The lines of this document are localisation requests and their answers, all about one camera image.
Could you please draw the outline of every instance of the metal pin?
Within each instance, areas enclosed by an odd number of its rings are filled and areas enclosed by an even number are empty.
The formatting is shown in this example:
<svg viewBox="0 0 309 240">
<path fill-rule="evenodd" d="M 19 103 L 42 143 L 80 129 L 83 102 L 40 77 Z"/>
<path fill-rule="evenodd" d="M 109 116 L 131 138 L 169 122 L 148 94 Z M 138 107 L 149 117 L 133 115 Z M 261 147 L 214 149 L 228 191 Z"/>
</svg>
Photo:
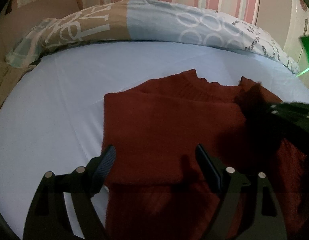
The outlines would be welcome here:
<svg viewBox="0 0 309 240">
<path fill-rule="evenodd" d="M 47 171 L 47 172 L 45 173 L 45 177 L 46 177 L 47 179 L 50 178 L 52 175 L 53 175 L 53 173 L 52 173 L 51 171 Z"/>
<path fill-rule="evenodd" d="M 232 168 L 232 167 L 227 167 L 225 170 L 227 171 L 227 173 L 234 173 L 235 172 L 235 169 Z"/>
<path fill-rule="evenodd" d="M 85 172 L 85 167 L 80 166 L 80 167 L 76 168 L 76 172 L 77 172 L 77 173 L 83 173 L 83 172 Z"/>
<path fill-rule="evenodd" d="M 265 173 L 264 172 L 259 172 L 258 176 L 261 178 L 261 179 L 264 179 L 266 177 Z"/>
</svg>

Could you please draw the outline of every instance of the folded sweater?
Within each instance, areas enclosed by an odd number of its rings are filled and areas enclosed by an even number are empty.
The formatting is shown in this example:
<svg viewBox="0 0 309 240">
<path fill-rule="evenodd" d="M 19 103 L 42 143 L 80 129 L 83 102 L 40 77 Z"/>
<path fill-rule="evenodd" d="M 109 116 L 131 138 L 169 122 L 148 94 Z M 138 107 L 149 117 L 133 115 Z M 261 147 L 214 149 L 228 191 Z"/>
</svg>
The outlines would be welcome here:
<svg viewBox="0 0 309 240">
<path fill-rule="evenodd" d="M 235 103 L 238 98 L 244 101 L 251 87 L 260 92 L 259 100 L 280 101 L 251 80 L 221 86 L 198 78 L 194 69 L 105 95 L 102 147 L 113 144 L 117 150 L 106 180 L 111 239 L 200 239 L 219 198 L 210 192 L 195 160 L 198 143 L 240 172 L 265 172 L 288 234 L 299 230 L 305 221 L 297 212 L 305 156 L 287 140 L 272 155 L 251 143 L 246 119 Z M 228 237 L 245 230 L 246 198 L 242 194 Z"/>
</svg>

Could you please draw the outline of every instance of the beige wall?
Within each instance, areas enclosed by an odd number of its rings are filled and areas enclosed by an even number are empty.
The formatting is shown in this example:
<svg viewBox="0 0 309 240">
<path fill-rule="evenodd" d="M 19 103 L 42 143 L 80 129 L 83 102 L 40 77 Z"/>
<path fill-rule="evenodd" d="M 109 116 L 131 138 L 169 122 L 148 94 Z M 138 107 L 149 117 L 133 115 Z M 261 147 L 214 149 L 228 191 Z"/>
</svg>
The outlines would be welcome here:
<svg viewBox="0 0 309 240">
<path fill-rule="evenodd" d="M 290 27 L 292 0 L 260 0 L 256 25 L 268 33 L 283 48 Z"/>
</svg>

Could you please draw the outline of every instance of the mattress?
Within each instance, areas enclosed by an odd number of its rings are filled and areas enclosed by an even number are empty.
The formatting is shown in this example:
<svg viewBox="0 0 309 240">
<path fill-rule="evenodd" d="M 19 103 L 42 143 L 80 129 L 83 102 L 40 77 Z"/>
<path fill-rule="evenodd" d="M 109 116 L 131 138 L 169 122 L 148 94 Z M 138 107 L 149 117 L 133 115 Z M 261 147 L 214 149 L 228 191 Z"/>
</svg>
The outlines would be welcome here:
<svg viewBox="0 0 309 240">
<path fill-rule="evenodd" d="M 309 90 L 285 66 L 247 51 L 172 42 L 110 42 L 42 58 L 16 85 L 0 111 L 0 212 L 21 238 L 42 176 L 72 172 L 100 155 L 103 97 L 146 80 L 195 68 L 199 77 L 238 85 L 242 76 L 284 101 L 309 103 Z M 74 233 L 83 237 L 65 194 Z M 108 192 L 92 199 L 104 223 Z"/>
</svg>

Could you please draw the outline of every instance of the silver screw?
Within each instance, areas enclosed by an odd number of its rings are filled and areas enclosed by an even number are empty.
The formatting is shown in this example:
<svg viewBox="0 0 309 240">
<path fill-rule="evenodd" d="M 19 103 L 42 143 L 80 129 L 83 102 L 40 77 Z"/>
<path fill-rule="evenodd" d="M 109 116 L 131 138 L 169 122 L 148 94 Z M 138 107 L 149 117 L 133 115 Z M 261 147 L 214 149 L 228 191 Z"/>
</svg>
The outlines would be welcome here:
<svg viewBox="0 0 309 240">
<path fill-rule="evenodd" d="M 50 178 L 52 175 L 53 175 L 53 173 L 52 173 L 51 171 L 47 171 L 47 172 L 45 173 L 45 177 L 46 177 L 47 179 Z"/>
<path fill-rule="evenodd" d="M 232 168 L 232 167 L 227 167 L 225 170 L 226 170 L 228 173 L 234 173 L 234 172 L 235 172 L 235 169 Z"/>
<path fill-rule="evenodd" d="M 78 172 L 78 173 L 83 173 L 83 172 L 85 172 L 85 167 L 80 166 L 80 167 L 76 168 L 76 172 Z"/>
<path fill-rule="evenodd" d="M 261 178 L 261 179 L 264 179 L 266 177 L 265 173 L 264 172 L 259 172 L 258 176 Z"/>
</svg>

